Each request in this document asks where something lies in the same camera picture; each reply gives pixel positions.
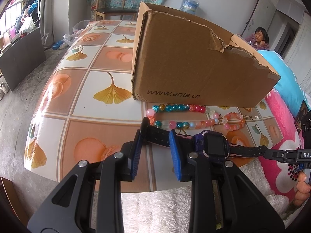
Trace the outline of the right hand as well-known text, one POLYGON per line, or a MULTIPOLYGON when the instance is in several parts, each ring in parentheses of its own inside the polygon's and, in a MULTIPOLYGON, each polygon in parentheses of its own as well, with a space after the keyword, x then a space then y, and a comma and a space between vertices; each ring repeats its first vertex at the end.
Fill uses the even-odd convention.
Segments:
POLYGON ((306 179, 306 174, 300 172, 296 184, 297 191, 293 201, 293 204, 296 207, 300 207, 305 201, 308 200, 308 198, 310 198, 310 185, 305 182, 306 179))

